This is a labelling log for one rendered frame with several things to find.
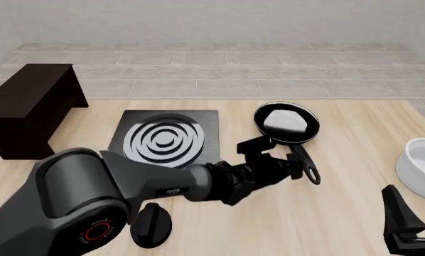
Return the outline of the black frying pan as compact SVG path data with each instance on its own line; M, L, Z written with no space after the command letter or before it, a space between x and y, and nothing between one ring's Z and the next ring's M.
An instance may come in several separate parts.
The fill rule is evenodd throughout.
M320 122L307 108L292 102L269 102L257 108L254 123L264 136L276 144L288 146L302 162L302 172L314 185L321 182L320 174L302 144L315 138Z

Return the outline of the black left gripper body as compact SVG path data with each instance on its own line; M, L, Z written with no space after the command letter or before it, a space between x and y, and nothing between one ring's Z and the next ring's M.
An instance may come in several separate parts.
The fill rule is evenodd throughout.
M291 167L285 159L273 158L273 174L277 178L287 178L291 175Z

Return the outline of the round black stove knob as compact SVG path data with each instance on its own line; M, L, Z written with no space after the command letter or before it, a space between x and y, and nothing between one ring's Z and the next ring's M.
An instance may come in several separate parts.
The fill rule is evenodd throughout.
M153 249L167 241L172 227L169 212L157 203L148 203L130 225L131 238L139 247Z

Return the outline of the dark brown wooden cabinet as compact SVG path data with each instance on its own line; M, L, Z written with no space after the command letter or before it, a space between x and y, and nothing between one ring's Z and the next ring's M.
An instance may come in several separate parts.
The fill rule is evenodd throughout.
M0 86L0 157L44 159L48 141L86 97L71 64L27 64Z

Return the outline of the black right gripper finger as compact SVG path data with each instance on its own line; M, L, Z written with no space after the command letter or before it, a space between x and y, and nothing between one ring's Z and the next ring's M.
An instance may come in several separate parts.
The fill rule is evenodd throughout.
M382 197L384 237L392 234L419 234L425 230L425 223L409 208L394 185L387 185L382 189Z

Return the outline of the flat black stove plate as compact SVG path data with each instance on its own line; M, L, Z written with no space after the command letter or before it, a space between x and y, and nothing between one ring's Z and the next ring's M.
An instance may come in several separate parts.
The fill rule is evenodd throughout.
M217 110L125 110L108 151L168 168L220 161Z

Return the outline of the white ceramic bowl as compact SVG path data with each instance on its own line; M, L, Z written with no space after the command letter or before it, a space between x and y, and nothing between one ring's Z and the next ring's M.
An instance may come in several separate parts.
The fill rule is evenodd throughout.
M425 198L425 138L415 138L405 144L395 170L410 191Z

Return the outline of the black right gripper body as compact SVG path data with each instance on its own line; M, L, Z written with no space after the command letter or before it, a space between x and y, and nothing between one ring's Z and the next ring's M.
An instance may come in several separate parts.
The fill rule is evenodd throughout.
M416 234L392 234L389 236L389 253L402 256L425 256L425 238Z

